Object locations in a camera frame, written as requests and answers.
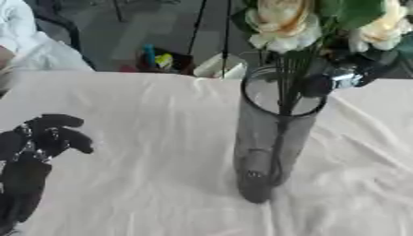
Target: person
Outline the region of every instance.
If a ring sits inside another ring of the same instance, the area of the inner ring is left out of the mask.
[[[0,76],[16,70],[93,71],[79,52],[37,30],[23,0],[0,0]]]

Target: table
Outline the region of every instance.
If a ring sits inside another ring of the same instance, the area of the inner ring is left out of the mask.
[[[86,120],[91,156],[53,161],[28,236],[402,236],[413,225],[413,83],[336,93],[291,179],[261,206],[231,167],[239,81],[39,72],[0,100],[1,130],[40,113]]]

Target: cream rose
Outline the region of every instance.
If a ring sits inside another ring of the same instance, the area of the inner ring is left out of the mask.
[[[250,43],[278,53],[310,46],[322,35],[312,9],[313,0],[258,0],[258,8],[246,16],[246,22],[259,32]]]
[[[401,6],[399,0],[384,0],[383,7],[385,14],[381,18],[350,33],[352,52],[366,52],[369,44],[379,50],[392,50],[404,34],[413,30],[406,19],[407,7]]]

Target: vase base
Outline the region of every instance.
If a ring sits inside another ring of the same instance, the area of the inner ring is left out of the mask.
[[[268,177],[255,171],[247,171],[238,177],[238,190],[249,202],[263,204],[271,197],[273,186],[268,184]]]

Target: floor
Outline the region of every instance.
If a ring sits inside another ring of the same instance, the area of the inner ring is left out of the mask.
[[[180,4],[162,4],[161,0],[129,0],[121,9],[125,23],[118,22],[112,0],[64,0],[62,14],[76,22],[81,30],[83,54],[90,58],[100,71],[117,70],[125,60],[133,60],[136,51],[145,43],[152,43],[176,53],[186,53],[192,37],[194,23],[202,0],[182,0]],[[234,10],[242,0],[232,0]],[[199,31],[193,55],[202,63],[219,53],[223,47],[226,1],[207,0],[206,12]],[[57,29],[50,34],[56,39],[66,38]],[[257,51],[250,47],[242,32],[231,28],[230,52],[255,65]]]

